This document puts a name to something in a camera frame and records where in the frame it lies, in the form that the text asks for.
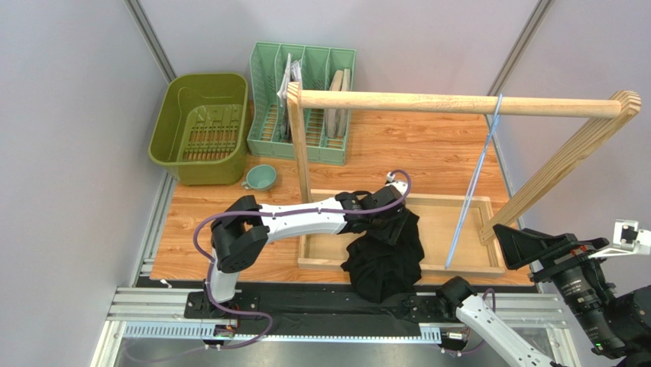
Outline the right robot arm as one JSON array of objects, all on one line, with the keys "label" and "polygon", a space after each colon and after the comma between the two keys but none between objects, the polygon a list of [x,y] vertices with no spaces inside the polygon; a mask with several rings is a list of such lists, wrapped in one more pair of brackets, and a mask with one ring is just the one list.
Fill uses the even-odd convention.
[{"label": "right robot arm", "polygon": [[[613,293],[601,263],[625,255],[649,255],[650,231],[638,221],[619,219],[611,241],[581,241],[573,234],[549,235],[533,229],[493,228],[507,268],[516,270],[535,261],[541,269],[530,274],[535,283],[551,282],[592,343],[598,356],[621,366],[650,364],[650,287],[622,296]],[[511,366],[554,366],[486,305],[482,296],[461,277],[436,292],[437,313],[469,326]]]}]

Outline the black tank top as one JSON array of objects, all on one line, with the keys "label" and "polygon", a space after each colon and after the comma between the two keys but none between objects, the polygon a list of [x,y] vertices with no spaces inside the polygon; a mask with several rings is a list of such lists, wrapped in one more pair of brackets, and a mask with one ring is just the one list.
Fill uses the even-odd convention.
[{"label": "black tank top", "polygon": [[348,272],[351,286],[365,300],[380,304],[399,293],[414,291],[422,278],[420,262],[424,249],[419,238],[419,216],[403,209],[397,225],[400,232],[392,245],[368,233],[354,240],[341,264]]}]

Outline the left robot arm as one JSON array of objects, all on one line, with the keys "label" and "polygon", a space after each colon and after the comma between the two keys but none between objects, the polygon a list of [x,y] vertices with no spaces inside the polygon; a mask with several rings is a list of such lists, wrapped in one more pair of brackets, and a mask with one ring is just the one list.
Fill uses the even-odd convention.
[{"label": "left robot arm", "polygon": [[398,180],[363,198],[341,192],[319,202],[290,206],[259,204],[252,195],[241,197],[208,221],[212,253],[206,295],[214,303],[231,300],[240,273],[254,264],[265,245],[277,240],[387,232],[409,192],[410,185]]}]

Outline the light blue wire hanger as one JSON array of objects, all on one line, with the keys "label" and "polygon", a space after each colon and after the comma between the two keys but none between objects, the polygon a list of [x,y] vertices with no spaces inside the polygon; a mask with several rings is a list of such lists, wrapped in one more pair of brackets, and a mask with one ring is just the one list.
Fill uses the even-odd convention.
[{"label": "light blue wire hanger", "polygon": [[477,163],[476,163],[476,165],[474,167],[473,174],[471,175],[471,179],[469,181],[468,188],[467,188],[466,193],[465,193],[465,197],[464,197],[464,200],[463,200],[463,203],[462,203],[461,211],[460,211],[459,217],[458,217],[458,222],[457,222],[457,225],[455,227],[455,231],[454,231],[454,234],[453,234],[453,237],[452,237],[449,252],[448,252],[448,255],[447,255],[446,260],[445,260],[445,269],[449,269],[450,266],[452,265],[452,261],[453,261],[454,255],[455,255],[455,251],[457,249],[458,242],[459,242],[460,237],[461,237],[462,227],[463,227],[463,225],[465,223],[465,220],[467,218],[468,211],[469,211],[469,208],[470,208],[470,204],[472,202],[472,197],[474,196],[474,192],[475,192],[476,187],[478,185],[479,177],[480,177],[480,174],[481,174],[482,167],[484,165],[485,158],[487,156],[488,148],[489,148],[489,146],[491,144],[491,141],[493,140],[493,135],[494,135],[494,133],[495,133],[495,131],[497,129],[497,126],[499,124],[499,121],[500,121],[500,109],[501,109],[501,106],[502,106],[503,99],[504,99],[503,94],[500,94],[497,97],[497,103],[496,103],[496,106],[494,108],[494,111],[493,111],[492,116],[491,116],[490,121],[489,121],[490,126],[488,127],[487,135],[486,135],[486,138],[485,138],[485,141],[484,141],[484,146],[483,146],[482,151],[481,151],[481,153],[480,153],[480,155],[478,157],[478,161],[477,161]]}]

